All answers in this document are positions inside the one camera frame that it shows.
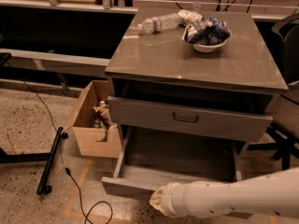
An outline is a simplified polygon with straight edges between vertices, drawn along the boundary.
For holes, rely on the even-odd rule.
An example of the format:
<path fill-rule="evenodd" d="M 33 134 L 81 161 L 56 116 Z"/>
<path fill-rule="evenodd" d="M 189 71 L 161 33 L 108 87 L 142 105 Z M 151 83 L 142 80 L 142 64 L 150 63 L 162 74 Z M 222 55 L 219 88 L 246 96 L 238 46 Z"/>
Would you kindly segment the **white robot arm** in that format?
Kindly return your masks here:
<path fill-rule="evenodd" d="M 168 217 L 240 212 L 299 218 L 299 168 L 234 183 L 169 183 L 158 188 L 149 203 Z"/>

